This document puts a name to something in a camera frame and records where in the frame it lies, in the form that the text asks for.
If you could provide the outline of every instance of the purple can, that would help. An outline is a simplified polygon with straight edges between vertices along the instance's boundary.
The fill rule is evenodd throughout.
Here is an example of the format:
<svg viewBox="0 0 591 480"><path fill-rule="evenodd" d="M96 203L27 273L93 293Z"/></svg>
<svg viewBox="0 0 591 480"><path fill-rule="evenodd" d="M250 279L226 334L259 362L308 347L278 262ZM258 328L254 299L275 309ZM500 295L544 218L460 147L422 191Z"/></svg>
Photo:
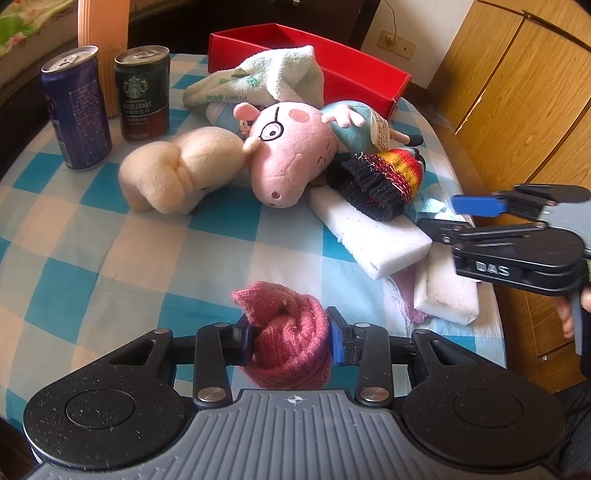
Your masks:
<svg viewBox="0 0 591 480"><path fill-rule="evenodd" d="M64 162L82 171L99 165L112 148L99 84L98 47L74 48L41 68L41 81Z"/></svg>

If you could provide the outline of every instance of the blue and white tablecloth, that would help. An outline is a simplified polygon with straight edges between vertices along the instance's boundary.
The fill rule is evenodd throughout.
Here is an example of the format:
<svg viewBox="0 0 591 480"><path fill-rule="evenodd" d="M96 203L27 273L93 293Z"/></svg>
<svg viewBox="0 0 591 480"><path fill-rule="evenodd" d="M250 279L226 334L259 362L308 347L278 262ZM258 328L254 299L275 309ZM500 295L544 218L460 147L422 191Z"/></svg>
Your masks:
<svg viewBox="0 0 591 480"><path fill-rule="evenodd" d="M205 75L207 57L173 56L171 137L207 124L182 103L183 89ZM392 124L426 141L420 150L428 173L408 214L435 215L441 204L433 210L432 198L448 205L459 193L441 144L404 100ZM193 216L133 212L117 170L136 145L123 141L117 119L111 133L107 162L77 173L64 165L47 125L0 181L0 416L22 428L25 405L39 389L157 327L181 336L234 323L241 311L230 292L257 280L312 294L350 323L409 334L386 282L365 275L306 199L290 209L264 206L241 175ZM480 286L480 299L481 315L469 326L440 319L424 325L505 365L490 285ZM336 370L329 386L350 387L355 372ZM230 374L235 392L251 385L239 369ZM395 367L395 377L397 393L406 393L405 367ZM179 392L191 394L191 378L191 366L178 369Z"/></svg>

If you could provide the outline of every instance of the red box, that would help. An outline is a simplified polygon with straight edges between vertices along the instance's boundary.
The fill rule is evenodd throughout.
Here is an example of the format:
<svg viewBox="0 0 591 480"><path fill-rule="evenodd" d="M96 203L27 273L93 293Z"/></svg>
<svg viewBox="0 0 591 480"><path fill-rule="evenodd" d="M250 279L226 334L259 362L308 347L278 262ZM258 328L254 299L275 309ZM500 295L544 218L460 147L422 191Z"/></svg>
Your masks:
<svg viewBox="0 0 591 480"><path fill-rule="evenodd" d="M411 76L365 53L326 38L274 23L233 28L209 37L209 73L233 69L273 48L312 45L324 72L324 102L357 100L389 118Z"/></svg>

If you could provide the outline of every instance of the can lid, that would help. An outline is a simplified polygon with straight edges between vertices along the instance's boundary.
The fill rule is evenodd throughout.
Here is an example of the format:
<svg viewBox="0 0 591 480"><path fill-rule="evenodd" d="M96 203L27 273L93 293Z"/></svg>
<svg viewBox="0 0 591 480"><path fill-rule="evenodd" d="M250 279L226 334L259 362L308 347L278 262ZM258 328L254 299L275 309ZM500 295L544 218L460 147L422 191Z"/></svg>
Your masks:
<svg viewBox="0 0 591 480"><path fill-rule="evenodd" d="M143 65L154 63L168 57L169 49L160 45L145 45L130 48L115 57L115 63L120 65Z"/></svg>
<svg viewBox="0 0 591 480"><path fill-rule="evenodd" d="M59 54L57 57L53 57L48 61L41 71L43 73L55 73L61 72L62 70L71 69L75 65L79 65L84 61L94 57L99 51L99 47L94 45L87 45L86 47L73 48L72 50L65 51Z"/></svg>

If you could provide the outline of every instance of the white foam block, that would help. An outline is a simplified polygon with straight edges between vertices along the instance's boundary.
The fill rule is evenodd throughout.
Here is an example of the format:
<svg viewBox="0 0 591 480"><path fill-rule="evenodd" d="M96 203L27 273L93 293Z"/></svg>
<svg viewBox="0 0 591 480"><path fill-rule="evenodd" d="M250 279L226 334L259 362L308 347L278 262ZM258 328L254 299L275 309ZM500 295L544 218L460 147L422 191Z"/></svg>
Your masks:
<svg viewBox="0 0 591 480"><path fill-rule="evenodd" d="M431 239L401 215L377 222L330 187L310 190L310 207L373 280L387 277L421 260Z"/></svg>
<svg viewBox="0 0 591 480"><path fill-rule="evenodd" d="M414 307L460 325L468 325L478 317L477 284L456 274L449 245L434 243L417 264Z"/></svg>

